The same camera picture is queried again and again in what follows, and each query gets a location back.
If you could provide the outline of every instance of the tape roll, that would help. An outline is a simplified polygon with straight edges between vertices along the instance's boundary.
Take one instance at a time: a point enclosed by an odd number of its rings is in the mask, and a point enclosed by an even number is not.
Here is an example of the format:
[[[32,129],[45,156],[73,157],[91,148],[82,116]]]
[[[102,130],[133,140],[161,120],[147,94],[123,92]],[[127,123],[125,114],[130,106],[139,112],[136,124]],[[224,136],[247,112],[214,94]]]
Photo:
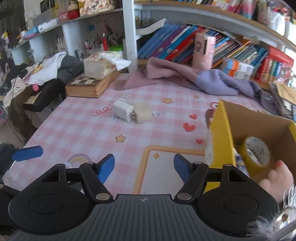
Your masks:
[[[270,162],[267,145],[257,137],[247,137],[238,148],[250,176],[256,175]]]

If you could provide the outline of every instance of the chessboard box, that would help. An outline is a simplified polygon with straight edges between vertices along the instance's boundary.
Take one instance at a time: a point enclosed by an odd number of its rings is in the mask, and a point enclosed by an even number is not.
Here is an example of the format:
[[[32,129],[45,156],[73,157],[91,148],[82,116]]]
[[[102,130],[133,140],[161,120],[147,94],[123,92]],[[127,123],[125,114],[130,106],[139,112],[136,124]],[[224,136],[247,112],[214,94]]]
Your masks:
[[[117,71],[116,68],[103,79],[89,78],[85,76],[85,73],[82,73],[65,88],[68,96],[99,98],[119,74],[120,71]]]

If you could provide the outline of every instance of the purple blanket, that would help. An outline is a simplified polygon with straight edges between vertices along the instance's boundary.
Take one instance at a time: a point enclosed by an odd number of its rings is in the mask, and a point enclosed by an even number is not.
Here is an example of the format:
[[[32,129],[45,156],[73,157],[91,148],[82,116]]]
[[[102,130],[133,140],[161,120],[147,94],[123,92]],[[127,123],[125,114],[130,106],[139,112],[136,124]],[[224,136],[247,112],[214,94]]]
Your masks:
[[[154,57],[148,60],[145,67],[132,72],[127,80],[116,80],[115,89],[123,90],[157,84],[163,80],[213,95],[237,95],[241,92],[252,99],[258,96],[264,109],[274,115],[279,114],[272,102],[272,96],[263,91],[254,81],[230,77],[219,69],[199,71],[189,66]]]

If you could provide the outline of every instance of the yellow cardboard box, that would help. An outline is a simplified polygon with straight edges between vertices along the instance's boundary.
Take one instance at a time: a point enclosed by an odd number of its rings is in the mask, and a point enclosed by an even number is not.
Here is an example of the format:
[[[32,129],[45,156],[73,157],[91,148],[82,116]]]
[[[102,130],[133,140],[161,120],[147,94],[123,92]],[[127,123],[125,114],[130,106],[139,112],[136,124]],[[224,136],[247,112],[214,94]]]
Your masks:
[[[213,163],[222,168],[225,163],[236,166],[233,147],[238,149],[246,137],[257,137],[269,148],[271,161],[251,178],[257,182],[267,176],[277,160],[282,160],[296,177],[296,126],[293,121],[253,111],[242,105],[220,101],[210,124]],[[219,183],[208,183],[206,191]]]

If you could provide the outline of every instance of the red heart print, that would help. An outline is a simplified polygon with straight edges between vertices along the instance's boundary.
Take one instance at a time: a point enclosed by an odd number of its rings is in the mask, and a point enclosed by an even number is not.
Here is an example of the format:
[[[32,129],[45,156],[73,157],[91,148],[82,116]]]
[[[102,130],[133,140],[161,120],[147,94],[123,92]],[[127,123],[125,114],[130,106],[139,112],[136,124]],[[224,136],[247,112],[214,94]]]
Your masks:
[[[195,140],[195,141],[196,141],[196,143],[197,143],[198,145],[201,145],[201,144],[203,143],[203,140],[200,140],[200,139]]]
[[[185,122],[183,124],[183,128],[186,132],[191,132],[191,131],[194,131],[195,130],[195,125],[189,125],[189,123]]]
[[[189,115],[189,117],[190,117],[191,119],[194,119],[194,120],[196,120],[196,118],[197,118],[196,114]]]

